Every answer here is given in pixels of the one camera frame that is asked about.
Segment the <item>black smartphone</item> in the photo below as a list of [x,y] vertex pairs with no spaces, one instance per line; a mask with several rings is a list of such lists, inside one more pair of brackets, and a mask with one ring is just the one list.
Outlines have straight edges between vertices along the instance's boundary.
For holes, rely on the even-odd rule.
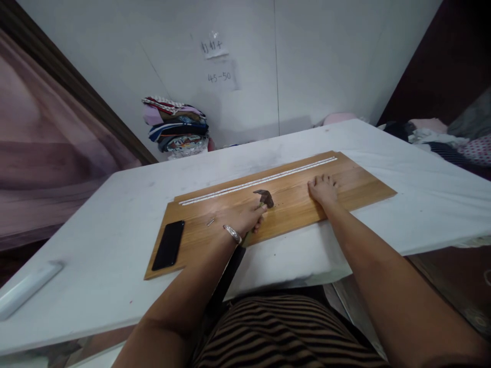
[[172,266],[179,252],[181,237],[183,236],[184,221],[177,221],[165,225],[164,234],[160,240],[159,249],[155,261],[153,262],[152,271]]

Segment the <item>silver bracelet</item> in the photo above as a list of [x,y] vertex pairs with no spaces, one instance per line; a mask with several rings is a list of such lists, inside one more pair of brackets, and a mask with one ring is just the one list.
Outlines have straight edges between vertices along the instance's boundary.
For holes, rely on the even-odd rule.
[[240,237],[239,233],[235,230],[233,230],[230,226],[224,225],[224,229],[229,232],[230,235],[232,235],[232,238],[234,238],[235,242],[237,244],[242,243],[242,238]]

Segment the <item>white tabletop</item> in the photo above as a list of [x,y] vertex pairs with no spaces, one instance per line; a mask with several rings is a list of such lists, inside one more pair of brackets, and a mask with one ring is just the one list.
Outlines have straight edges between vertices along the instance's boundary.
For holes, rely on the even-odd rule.
[[[143,281],[167,202],[312,155],[342,151],[398,192],[353,212],[403,255],[491,234],[491,183],[360,120],[114,174],[7,283],[48,260],[65,268],[7,321],[0,354],[137,323],[177,272]],[[254,245],[229,296],[350,273],[324,221]]]

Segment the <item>forearm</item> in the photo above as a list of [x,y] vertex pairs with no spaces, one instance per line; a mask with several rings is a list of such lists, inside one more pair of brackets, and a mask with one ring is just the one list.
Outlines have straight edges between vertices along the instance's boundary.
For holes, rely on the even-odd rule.
[[484,356],[484,340],[409,262],[337,202],[323,208],[391,363]]
[[188,336],[199,325],[221,275],[235,249],[226,231],[207,247],[206,253],[172,281],[142,318],[143,323],[158,324],[181,336]]

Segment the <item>white wall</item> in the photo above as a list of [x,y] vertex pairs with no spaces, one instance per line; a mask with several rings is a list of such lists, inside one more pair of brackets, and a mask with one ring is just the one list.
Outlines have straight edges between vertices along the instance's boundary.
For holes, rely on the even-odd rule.
[[276,0],[280,133],[333,112],[375,124],[441,0]]
[[[140,99],[202,109],[218,146],[375,123],[441,0],[18,0],[158,158]],[[213,91],[199,42],[218,31],[240,90]]]

